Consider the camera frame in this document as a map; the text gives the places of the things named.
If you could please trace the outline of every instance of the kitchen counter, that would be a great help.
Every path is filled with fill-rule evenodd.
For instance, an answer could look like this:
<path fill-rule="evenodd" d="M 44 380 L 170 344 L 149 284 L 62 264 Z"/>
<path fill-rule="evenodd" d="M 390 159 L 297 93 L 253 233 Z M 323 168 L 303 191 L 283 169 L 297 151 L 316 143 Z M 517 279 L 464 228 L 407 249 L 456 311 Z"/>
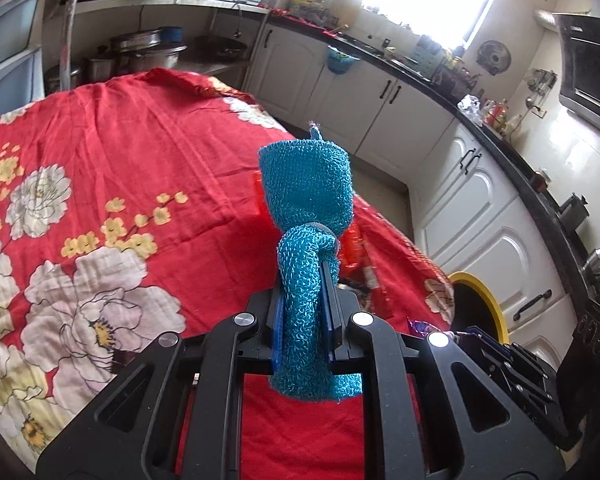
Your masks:
<path fill-rule="evenodd" d="M 551 194 L 549 192 L 537 193 L 531 187 L 529 178 L 534 170 L 511 145 L 497 138 L 488 128 L 481 128 L 473 124 L 458 110 L 455 103 L 439 94 L 428 80 L 417 74 L 403 70 L 386 59 L 374 56 L 362 48 L 347 43 L 342 38 L 328 36 L 320 28 L 290 20 L 284 16 L 270 16 L 268 22 L 335 46 L 346 54 L 371 63 L 433 99 L 461 121 L 496 160 L 519 193 L 551 254 L 564 290 L 571 296 L 578 317 L 582 317 L 587 312 L 593 312 L 595 317 L 600 319 L 600 305 L 596 302 L 596 289 L 600 288 L 600 284 L 589 282 L 580 270 L 587 256 L 583 243 L 577 235 L 568 235 L 562 229 L 556 213 L 557 203 Z"/>

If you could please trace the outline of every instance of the floral tablecloth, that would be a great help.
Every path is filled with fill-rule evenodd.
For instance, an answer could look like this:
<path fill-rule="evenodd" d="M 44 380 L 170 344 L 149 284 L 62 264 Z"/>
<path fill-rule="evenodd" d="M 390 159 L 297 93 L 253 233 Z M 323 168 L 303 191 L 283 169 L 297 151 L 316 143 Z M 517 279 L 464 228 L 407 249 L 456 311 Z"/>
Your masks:
<path fill-rule="evenodd" d="M 0 433 L 32 470 L 110 381 L 115 349 L 208 332 L 272 286 L 280 233 L 251 177 L 285 138 L 249 95 L 162 69 L 0 117 Z M 442 272 L 358 197 L 354 214 L 379 314 L 446 328 Z M 362 478 L 362 456 L 360 399 L 301 404 L 247 377 L 243 478 Z"/>

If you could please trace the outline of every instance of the silver teapot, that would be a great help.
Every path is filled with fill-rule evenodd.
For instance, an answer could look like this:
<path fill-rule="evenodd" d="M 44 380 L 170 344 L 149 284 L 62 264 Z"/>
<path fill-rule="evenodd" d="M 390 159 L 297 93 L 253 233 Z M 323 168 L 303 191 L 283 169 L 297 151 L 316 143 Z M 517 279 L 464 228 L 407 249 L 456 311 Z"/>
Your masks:
<path fill-rule="evenodd" d="M 600 280 L 600 247 L 589 254 L 582 270 L 593 279 Z"/>

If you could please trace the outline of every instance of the white kitchen cabinet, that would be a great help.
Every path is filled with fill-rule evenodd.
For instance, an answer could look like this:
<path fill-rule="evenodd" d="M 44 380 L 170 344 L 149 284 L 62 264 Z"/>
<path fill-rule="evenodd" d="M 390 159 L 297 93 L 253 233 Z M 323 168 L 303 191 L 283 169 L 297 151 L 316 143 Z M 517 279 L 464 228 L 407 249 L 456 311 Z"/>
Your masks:
<path fill-rule="evenodd" d="M 302 114 L 318 81 L 327 46 L 314 38 L 268 25 L 246 91 L 278 119 L 304 128 Z"/>
<path fill-rule="evenodd" d="M 416 245 L 440 267 L 461 251 L 465 254 L 465 247 L 475 247 L 474 238 L 517 195 L 488 153 L 470 153 L 464 168 L 413 229 Z"/>
<path fill-rule="evenodd" d="M 565 296 L 540 316 L 511 332 L 509 338 L 557 370 L 571 345 L 577 322 L 571 298 Z"/>
<path fill-rule="evenodd" d="M 480 144 L 475 137 L 460 121 L 454 120 L 408 182 L 414 225 L 418 225 L 463 176 L 470 157 L 479 151 Z"/>
<path fill-rule="evenodd" d="M 509 330 L 529 322 L 564 296 L 554 261 L 520 198 L 488 222 L 442 270 L 446 274 L 464 270 L 481 280 L 498 301 Z M 518 322 L 513 321 L 521 306 L 549 288 L 548 300 L 538 301 Z"/>
<path fill-rule="evenodd" d="M 409 184 L 452 120 L 433 99 L 398 81 L 356 155 Z"/>
<path fill-rule="evenodd" d="M 317 122 L 326 140 L 355 153 L 395 84 L 395 77 L 364 61 L 355 62 L 346 74 L 325 68 L 302 122 Z"/>

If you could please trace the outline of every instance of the microwave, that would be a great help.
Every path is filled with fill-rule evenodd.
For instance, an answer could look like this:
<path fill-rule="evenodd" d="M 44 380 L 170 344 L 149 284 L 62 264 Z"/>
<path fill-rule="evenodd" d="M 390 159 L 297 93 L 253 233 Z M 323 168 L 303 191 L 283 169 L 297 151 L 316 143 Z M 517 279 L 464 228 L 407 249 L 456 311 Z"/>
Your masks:
<path fill-rule="evenodd" d="M 560 103 L 600 129 L 600 18 L 555 14 L 562 50 Z"/>

